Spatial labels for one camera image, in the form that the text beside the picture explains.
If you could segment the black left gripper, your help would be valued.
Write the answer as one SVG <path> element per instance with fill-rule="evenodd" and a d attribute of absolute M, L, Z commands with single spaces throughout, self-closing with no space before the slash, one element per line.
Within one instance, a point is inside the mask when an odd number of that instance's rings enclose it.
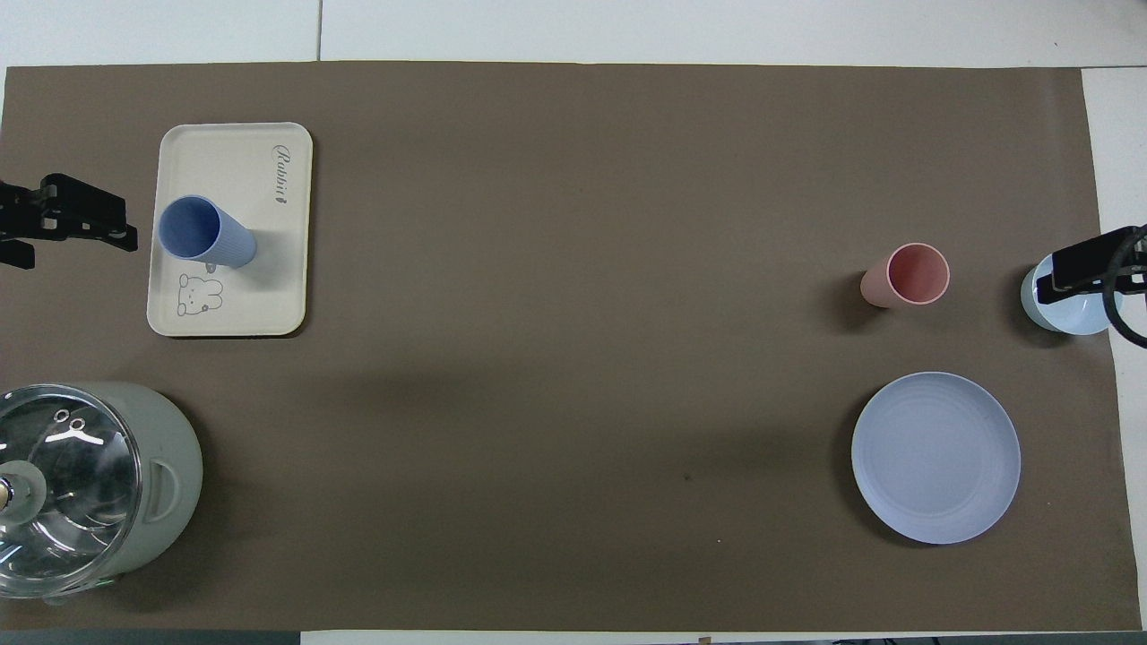
<path fill-rule="evenodd" d="M 127 224 L 125 200 L 63 173 L 45 176 L 39 191 L 1 181 L 0 262 L 34 269 L 34 246 L 22 241 L 26 238 L 89 238 L 124 252 L 138 249 L 138 230 Z"/>

